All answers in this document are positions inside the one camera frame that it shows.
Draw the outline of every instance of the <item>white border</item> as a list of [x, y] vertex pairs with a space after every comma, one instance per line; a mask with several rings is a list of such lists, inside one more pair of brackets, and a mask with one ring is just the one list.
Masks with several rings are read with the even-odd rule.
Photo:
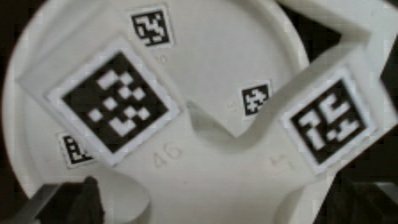
[[[115, 153], [108, 150], [108, 147], [105, 146], [101, 140], [96, 137], [94, 132], [91, 131], [89, 127], [85, 126], [84, 121], [80, 120], [78, 116], [75, 115], [64, 101], [62, 97], [73, 90], [73, 88], [78, 86], [78, 84], [84, 82], [87, 77], [92, 75], [92, 72], [96, 69], [103, 66], [103, 64], [112, 59], [115, 53], [123, 52], [124, 56], [135, 66], [135, 69], [142, 75], [142, 79], [146, 80], [153, 91], [158, 95], [158, 98], [165, 104], [165, 107], [169, 109], [169, 112], [163, 114], [163, 116], [158, 118], [151, 126], [146, 128], [146, 130], [140, 132], [140, 134], [135, 136], [131, 141], [126, 143], [123, 148]], [[137, 55], [137, 52], [131, 49], [131, 45], [123, 37], [119, 37], [108, 44], [105, 50], [96, 53], [96, 56], [92, 57], [89, 63], [84, 65], [84, 67], [76, 70], [73, 75], [66, 78], [62, 81], [62, 84], [53, 88], [50, 91], [50, 94], [46, 95], [52, 106], [57, 109], [57, 112], [60, 113], [60, 117], [66, 123], [71, 124], [75, 130], [78, 131], [80, 135], [84, 136], [89, 145], [87, 150], [91, 152], [91, 155], [101, 156], [107, 163], [110, 165], [115, 165], [123, 158], [126, 157], [128, 153], [133, 151], [133, 149], [139, 147], [142, 142], [149, 139], [156, 131], [163, 128], [169, 121], [176, 118], [179, 114], [178, 104], [169, 96], [167, 90], [162, 87], [156, 76], [153, 72], [147, 69], [147, 66], [142, 62], [142, 59]]]
[[66, 132], [57, 134], [59, 147], [60, 147], [60, 151], [62, 151], [62, 155], [64, 155], [64, 159], [66, 159], [66, 166], [68, 166], [69, 169], [76, 169], [78, 167], [87, 166], [89, 164], [96, 163], [96, 159], [94, 159], [94, 157], [91, 156], [91, 154], [89, 154], [89, 152], [85, 150], [84, 144], [80, 144], [76, 139], [73, 138], [73, 140], [76, 141], [76, 144], [80, 146], [80, 150], [84, 152], [87, 152], [87, 154], [89, 154], [92, 159], [87, 160], [85, 162], [71, 164], [71, 156], [69, 156], [69, 153], [68, 153], [66, 142], [64, 142], [64, 137], [66, 136], [69, 136], [73, 138], [73, 136]]
[[[293, 138], [295, 143], [299, 144], [299, 151], [304, 154], [304, 157], [306, 157], [307, 162], [311, 164], [313, 171], [314, 171], [316, 175], [325, 172], [327, 168], [339, 161], [341, 157], [350, 153], [352, 148], [355, 147], [357, 144], [361, 144], [361, 141], [364, 140], [364, 138], [370, 136], [371, 132], [375, 131], [375, 123], [373, 123], [373, 120], [371, 120], [371, 117], [370, 117], [370, 110], [368, 110], [368, 107], [366, 107], [366, 104], [364, 104], [364, 100], [362, 100], [362, 97], [361, 97], [357, 85], [355, 85], [355, 82], [354, 82], [354, 79], [352, 79], [352, 74], [350, 74], [352, 72], [350, 72], [348, 66], [339, 67], [332, 72], [334, 72], [334, 74], [332, 74], [332, 76], [329, 76], [327, 81], [323, 81], [323, 83], [318, 85], [318, 88], [309, 93], [307, 98], [300, 102], [297, 102], [297, 106], [284, 113], [283, 118], [281, 118], [284, 129], [288, 131], [288, 134]], [[302, 108], [307, 106], [307, 104], [313, 102], [313, 100], [316, 99], [320, 94], [323, 94], [327, 89], [338, 83], [339, 80], [343, 80], [345, 85], [346, 85], [346, 91], [348, 91], [352, 101], [354, 101], [354, 104], [355, 104], [355, 107], [357, 107], [359, 115], [364, 119], [366, 129], [364, 129], [362, 133], [355, 136], [352, 141], [345, 144], [345, 146], [339, 149], [339, 151], [336, 152], [336, 154], [330, 156], [330, 158], [325, 160], [325, 162], [318, 165], [311, 150], [307, 149], [307, 146], [306, 146], [306, 143], [302, 141], [302, 137], [297, 133], [297, 130], [295, 130], [290, 119], [295, 116], [295, 114], [299, 113], [299, 111], [302, 110]]]
[[[146, 44], [142, 43], [142, 40], [139, 38], [137, 32], [135, 32], [131, 16], [135, 16], [137, 14], [149, 13], [149, 12], [158, 11], [158, 10], [163, 11], [165, 26], [167, 26], [167, 33], [169, 33], [169, 40], [171, 40], [171, 42], [163, 43], [163, 44], [156, 44], [155, 46], [146, 46]], [[149, 49], [172, 48], [174, 47], [174, 45], [176, 45], [176, 42], [174, 42], [174, 30], [172, 30], [172, 25], [171, 25], [169, 7], [167, 7], [165, 3], [160, 3], [158, 5], [153, 5], [153, 6], [144, 6], [144, 7], [137, 8], [137, 9], [130, 10], [128, 11], [128, 24], [131, 25], [131, 27], [130, 27], [131, 34], [135, 35], [140, 43], [144, 44], [144, 46]]]

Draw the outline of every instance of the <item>white plastic object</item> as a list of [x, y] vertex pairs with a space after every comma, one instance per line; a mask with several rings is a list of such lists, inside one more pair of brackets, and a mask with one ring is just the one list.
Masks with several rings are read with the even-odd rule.
[[[162, 133], [162, 135], [156, 135], [155, 138], [149, 139], [149, 141], [142, 144], [140, 148], [133, 151], [119, 166], [115, 167], [117, 172], [126, 174], [126, 176], [130, 176], [139, 181], [149, 191], [151, 212], [147, 214], [147, 217], [142, 218], [144, 223], [311, 222], [311, 219], [314, 217], [311, 207], [314, 194], [306, 194], [309, 188], [304, 188], [304, 186], [314, 183], [316, 180], [325, 180], [329, 177], [334, 176], [336, 171], [339, 170], [346, 162], [354, 159], [357, 153], [366, 149], [366, 147], [378, 139], [378, 137], [382, 136], [382, 134], [396, 123], [394, 111], [382, 90], [382, 85], [378, 83], [378, 74], [386, 58], [375, 57], [373, 54], [370, 54], [371, 48], [380, 49], [378, 47], [373, 47], [380, 44], [380, 39], [391, 38], [393, 40], [393, 36], [396, 35], [396, 28], [393, 28], [393, 25], [396, 25], [396, 20], [389, 18], [394, 17], [394, 11], [393, 9], [386, 8], [386, 5], [377, 1], [370, 1], [366, 6], [362, 6], [364, 15], [368, 15], [366, 9], [371, 9], [373, 14], [380, 15], [378, 19], [386, 22], [386, 30], [382, 28], [377, 28], [382, 30], [373, 30], [375, 26], [368, 25], [370, 21], [373, 22], [375, 20], [380, 22], [380, 20], [377, 18], [370, 19], [366, 18], [366, 16], [350, 17], [350, 12], [343, 10], [354, 9], [354, 7], [346, 7], [348, 9], [341, 9], [341, 7], [338, 6], [341, 6], [343, 2], [336, 1], [336, 3], [325, 3], [320, 1], [300, 1], [300, 4], [297, 4], [297, 2], [286, 1], [284, 3], [290, 4], [290, 6], [304, 12], [304, 14], [309, 14], [314, 19], [318, 19], [320, 17], [320, 20], [325, 19], [327, 15], [327, 21], [323, 20], [323, 23], [325, 25], [330, 24], [330, 26], [341, 31], [345, 35], [345, 40], [339, 48], [334, 49], [334, 51], [329, 52], [329, 54], [318, 59], [309, 69], [297, 76], [293, 81], [288, 76], [283, 76], [283, 74], [288, 75], [299, 73], [302, 64], [291, 64], [291, 61], [288, 62], [286, 60], [286, 55], [293, 56], [291, 59], [295, 59], [295, 56], [299, 55], [300, 59], [295, 61], [306, 61], [302, 59], [302, 51], [291, 51], [290, 53], [286, 53], [284, 47], [291, 46], [291, 42], [297, 43], [297, 39], [293, 39], [295, 35], [286, 35], [284, 38], [288, 37], [286, 39], [290, 41], [279, 42], [275, 36], [274, 38], [268, 38], [272, 37], [272, 33], [277, 33], [277, 31], [274, 31], [272, 29], [268, 30], [263, 28], [267, 30], [263, 36], [256, 32], [251, 33], [242, 31], [243, 37], [259, 39], [263, 38], [261, 40], [267, 41], [263, 42], [256, 39], [258, 41], [245, 42], [247, 45], [252, 46], [252, 48], [247, 48], [251, 50], [251, 53], [258, 53], [259, 55], [252, 54], [251, 58], [240, 57], [236, 61], [233, 59], [236, 58], [236, 55], [245, 55], [242, 53], [245, 49], [238, 48], [235, 52], [229, 45], [226, 45], [224, 47], [220, 47], [222, 50], [217, 49], [219, 51], [215, 51], [213, 46], [219, 45], [213, 45], [213, 43], [222, 43], [217, 39], [219, 35], [211, 35], [211, 38], [204, 39], [201, 36], [201, 32], [195, 33], [195, 29], [192, 29], [190, 32], [188, 29], [192, 27], [192, 21], [201, 21], [194, 15], [203, 15], [203, 12], [206, 12], [206, 18], [211, 19], [211, 16], [220, 16], [222, 9], [222, 12], [226, 13], [222, 15], [222, 18], [227, 18], [231, 20], [236, 18], [236, 21], [242, 23], [243, 21], [252, 21], [252, 18], [247, 18], [247, 15], [258, 15], [254, 13], [256, 10], [243, 11], [242, 7], [247, 10], [247, 8], [254, 8], [254, 6], [258, 6], [256, 4], [259, 4], [261, 9], [274, 10], [265, 10], [263, 14], [267, 14], [265, 12], [270, 12], [268, 14], [275, 16], [275, 11], [279, 10], [275, 3], [270, 1], [261, 1], [252, 3], [240, 3], [242, 5], [235, 5], [229, 2], [217, 1], [206, 4], [190, 2], [190, 5], [185, 5], [188, 3], [167, 2], [171, 15], [176, 16], [176, 18], [187, 18], [188, 14], [192, 16], [192, 20], [172, 20], [176, 45], [174, 48], [169, 49], [171, 56], [165, 57], [171, 64], [165, 65], [165, 68], [158, 69], [165, 69], [165, 71], [169, 71], [165, 73], [162, 71], [160, 72], [162, 74], [171, 75], [171, 77], [174, 78], [174, 82], [179, 84], [176, 85], [179, 89], [179, 94], [185, 93], [192, 99], [188, 104], [185, 104], [185, 101], [179, 101], [181, 115], [178, 120], [172, 121], [171, 125], [167, 126], [169, 133]], [[119, 7], [121, 12], [131, 11], [135, 7], [142, 5], [139, 1], [135, 1], [133, 3], [112, 3], [115, 4], [115, 7]], [[76, 13], [76, 20], [80, 18], [78, 15], [89, 14], [82, 14], [82, 12], [87, 12], [89, 7], [94, 7], [96, 5], [91, 1], [80, 1], [80, 3], [71, 2], [64, 4], [64, 8], [60, 8], [64, 9], [64, 12]], [[281, 13], [279, 17], [275, 16], [272, 18], [274, 20], [268, 18], [267, 21], [274, 21], [270, 22], [275, 26], [274, 29], [279, 30], [279, 33], [283, 33], [283, 29], [281, 26], [277, 28], [275, 21], [286, 22], [288, 20], [283, 17]], [[235, 26], [226, 28], [226, 23], [211, 27], [208, 26], [210, 23], [204, 20], [203, 23], [194, 23], [194, 28], [206, 27], [211, 31], [219, 31], [219, 29], [222, 30], [224, 27], [224, 32], [235, 31], [233, 33], [240, 33], [236, 32], [236, 21], [233, 23]], [[55, 20], [52, 23], [48, 19], [48, 27], [44, 26], [44, 28], [41, 28], [46, 30], [46, 32], [43, 32], [41, 30], [30, 31], [37, 32], [34, 36], [37, 37], [37, 40], [41, 39], [41, 44], [39, 42], [36, 42], [37, 44], [32, 45], [37, 48], [32, 47], [34, 49], [28, 49], [34, 54], [27, 54], [27, 52], [23, 52], [25, 50], [20, 50], [20, 58], [16, 57], [18, 60], [12, 60], [20, 61], [18, 63], [21, 63], [23, 57], [32, 57], [36, 55], [36, 59], [25, 58], [27, 61], [25, 63], [21, 63], [21, 65], [25, 66], [18, 66], [20, 71], [12, 71], [16, 65], [11, 65], [11, 71], [14, 73], [9, 76], [12, 78], [9, 78], [11, 81], [5, 90], [5, 102], [12, 102], [12, 100], [21, 99], [18, 98], [21, 97], [21, 92], [18, 92], [20, 89], [14, 89], [14, 77], [21, 76], [23, 74], [28, 74], [27, 71], [30, 71], [36, 68], [37, 64], [43, 63], [41, 58], [46, 58], [46, 55], [57, 49], [53, 47], [59, 44], [59, 38], [55, 38], [53, 35], [62, 36], [62, 32], [52, 32], [52, 29], [59, 29], [55, 27], [68, 27], [68, 24], [69, 26], [76, 24], [71, 22], [68, 23], [68, 21], [62, 20], [62, 15], [59, 15], [59, 20]], [[238, 26], [240, 29], [243, 30], [245, 28], [251, 28], [249, 30], [258, 31], [258, 23], [249, 22], [249, 24], [252, 24], [256, 29], [249, 26]], [[229, 40], [231, 43], [235, 43], [233, 41], [242, 40], [240, 38], [235, 39], [231, 36], [229, 38], [226, 38], [226, 36], [220, 36], [220, 39], [224, 39], [224, 41]], [[267, 43], [267, 48], [274, 46], [270, 43], [274, 43], [275, 46], [284, 47], [277, 48], [275, 51], [270, 50], [267, 54], [261, 55], [263, 51], [258, 47], [258, 44], [261, 43]], [[158, 58], [163, 58], [160, 52], [165, 54], [167, 50], [156, 49], [153, 51], [153, 54], [158, 56]], [[208, 60], [217, 59], [217, 56], [222, 59], [219, 59], [220, 64], [211, 64], [210, 67], [204, 67], [203, 65], [206, 63], [203, 62], [208, 62]], [[263, 63], [254, 63], [261, 56], [267, 57], [267, 61], [272, 62], [267, 64], [267, 66]], [[316, 97], [316, 94], [325, 91], [325, 89], [322, 89], [322, 86], [327, 86], [325, 83], [334, 80], [330, 79], [330, 77], [336, 77], [338, 71], [341, 71], [341, 68], [345, 68], [346, 66], [350, 68], [348, 79], [354, 80], [355, 83], [355, 91], [359, 93], [361, 101], [364, 101], [364, 112], [366, 116], [370, 116], [370, 123], [366, 127], [370, 127], [370, 131], [375, 131], [371, 132], [371, 136], [366, 139], [361, 139], [361, 142], [355, 142], [355, 146], [348, 147], [348, 150], [345, 150], [346, 153], [345, 155], [341, 155], [343, 157], [339, 157], [338, 160], [334, 160], [334, 163], [329, 164], [329, 166], [316, 171], [316, 169], [313, 169], [311, 162], [306, 159], [304, 153], [300, 153], [300, 150], [297, 148], [293, 139], [288, 134], [288, 130], [284, 129], [286, 119], [283, 119], [283, 115], [286, 114], [286, 112], [295, 111], [295, 105], [306, 101], [311, 101], [311, 97]], [[211, 73], [213, 71], [217, 71], [215, 74], [226, 74], [222, 70], [226, 68], [229, 68], [229, 71], [235, 72], [233, 74], [236, 76], [233, 78], [236, 78], [238, 84], [235, 84], [235, 80], [231, 77], [229, 79], [226, 79], [226, 76], [215, 76]], [[265, 77], [265, 73], [258, 72], [261, 71], [261, 68], [268, 72], [272, 71], [272, 69], [275, 69], [275, 75]], [[211, 101], [204, 100], [206, 98], [210, 98], [206, 96], [206, 91], [199, 92], [203, 93], [203, 95], [195, 95], [195, 89], [199, 88], [199, 90], [203, 90], [203, 86], [204, 84], [208, 84], [204, 83], [203, 85], [197, 85], [201, 80], [206, 81], [203, 74], [208, 75], [208, 78], [220, 78], [220, 80], [217, 81], [222, 82], [222, 85], [217, 86], [217, 88], [206, 88], [206, 90], [217, 90], [211, 93]], [[235, 92], [235, 90], [245, 87], [245, 84], [242, 84], [242, 77], [245, 77], [249, 80], [245, 81], [247, 84], [251, 84], [252, 80], [258, 79], [256, 76], [249, 76], [247, 74], [258, 74], [259, 79], [272, 79], [272, 83], [275, 83], [275, 94], [270, 101], [267, 102], [267, 105], [263, 107], [265, 109], [251, 127], [249, 124], [252, 120], [242, 121], [242, 108], [238, 108], [238, 115], [231, 113], [227, 109], [231, 108], [227, 107], [227, 105], [235, 105], [233, 101], [235, 99], [238, 99], [238, 96], [236, 98], [233, 97], [231, 92]], [[231, 94], [233, 103], [227, 103], [227, 105], [224, 104], [224, 102], [220, 103], [220, 101], [227, 98], [222, 94]], [[18, 107], [27, 107], [27, 110], [30, 111], [27, 113], [25, 121], [18, 121], [18, 119], [14, 118], [9, 119], [9, 116], [12, 117], [14, 113], [5, 112], [5, 134], [9, 137], [7, 144], [11, 151], [14, 151], [21, 155], [21, 157], [32, 156], [36, 158], [34, 162], [32, 160], [25, 160], [30, 161], [25, 165], [25, 163], [18, 162], [18, 159], [21, 157], [11, 156], [14, 167], [18, 167], [16, 170], [27, 169], [27, 166], [30, 164], [32, 166], [39, 167], [39, 172], [34, 172], [36, 169], [25, 172], [21, 171], [18, 177], [23, 179], [25, 175], [28, 175], [30, 177], [32, 175], [37, 175], [41, 179], [44, 178], [44, 182], [52, 182], [55, 180], [62, 181], [69, 179], [68, 176], [73, 175], [71, 172], [76, 176], [84, 176], [87, 174], [87, 170], [96, 168], [87, 167], [87, 170], [75, 171], [69, 171], [60, 168], [60, 153], [53, 150], [57, 143], [55, 140], [52, 142], [44, 141], [46, 139], [50, 139], [48, 136], [53, 135], [53, 132], [60, 130], [60, 127], [48, 118], [48, 114], [41, 111], [37, 104], [30, 101], [28, 98], [25, 100], [27, 101], [20, 101], [23, 103], [16, 104], [16, 107], [5, 108], [5, 111], [12, 112], [16, 111]], [[46, 124], [44, 126], [48, 129], [48, 133], [25, 131], [27, 127], [37, 127], [39, 124]], [[18, 140], [21, 140], [18, 142], [18, 144], [21, 144], [21, 147], [12, 146], [12, 143], [16, 143], [12, 142], [12, 135]], [[43, 152], [37, 152], [36, 150], [32, 153], [27, 154], [18, 151], [18, 149], [21, 148], [30, 148], [34, 150], [43, 149]], [[325, 194], [325, 191], [327, 187], [322, 188], [318, 200], [322, 200], [322, 194]]]

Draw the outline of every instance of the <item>dark gap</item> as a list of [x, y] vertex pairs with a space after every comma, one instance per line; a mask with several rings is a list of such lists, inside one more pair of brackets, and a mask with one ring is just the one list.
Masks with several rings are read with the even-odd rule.
[[394, 5], [394, 7], [398, 8], [398, 0], [384, 0], [384, 1], [389, 2]]
[[341, 33], [325, 27], [313, 19], [309, 19], [295, 10], [281, 5], [288, 14], [297, 33], [302, 39], [309, 61], [320, 57], [322, 53], [338, 45]]
[[382, 71], [382, 82], [398, 111], [398, 37], [394, 47], [389, 53], [389, 60]]

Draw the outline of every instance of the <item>black background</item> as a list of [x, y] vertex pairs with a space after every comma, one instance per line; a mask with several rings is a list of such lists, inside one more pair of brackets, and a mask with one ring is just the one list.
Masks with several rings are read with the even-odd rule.
[[[7, 61], [16, 40], [34, 15], [37, 7], [44, 0], [2, 0], [0, 1], [0, 72], [2, 81], [5, 74]], [[330, 33], [320, 32], [314, 36], [316, 28], [306, 19], [295, 20], [295, 26], [300, 30], [300, 37], [311, 59], [318, 56], [323, 46], [336, 43], [330, 40]], [[384, 80], [389, 84], [389, 93], [398, 99], [398, 68], [391, 66], [389, 73], [384, 74]], [[359, 156], [355, 162], [346, 166], [343, 172], [350, 175], [380, 179], [398, 179], [398, 128], [387, 133], [386, 137], [371, 146], [366, 153]], [[4, 150], [4, 141], [0, 142], [0, 220], [12, 216], [27, 200], [18, 181], [9, 166], [7, 154]]]

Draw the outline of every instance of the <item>black square pattern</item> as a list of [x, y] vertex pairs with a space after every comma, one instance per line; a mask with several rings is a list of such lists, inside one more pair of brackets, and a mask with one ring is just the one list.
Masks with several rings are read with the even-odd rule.
[[318, 164], [366, 130], [364, 117], [339, 80], [291, 117], [291, 123]]
[[73, 137], [69, 135], [64, 135], [60, 141], [64, 144], [66, 156], [71, 165], [75, 166], [89, 162], [92, 160], [92, 157], [89, 156], [87, 151], [82, 149]]
[[245, 116], [258, 114], [267, 100], [270, 99], [270, 85], [265, 84], [242, 91]]
[[117, 153], [169, 111], [123, 53], [114, 55], [62, 100]]
[[133, 29], [147, 47], [171, 44], [169, 26], [165, 11], [156, 9], [146, 13], [131, 15]]

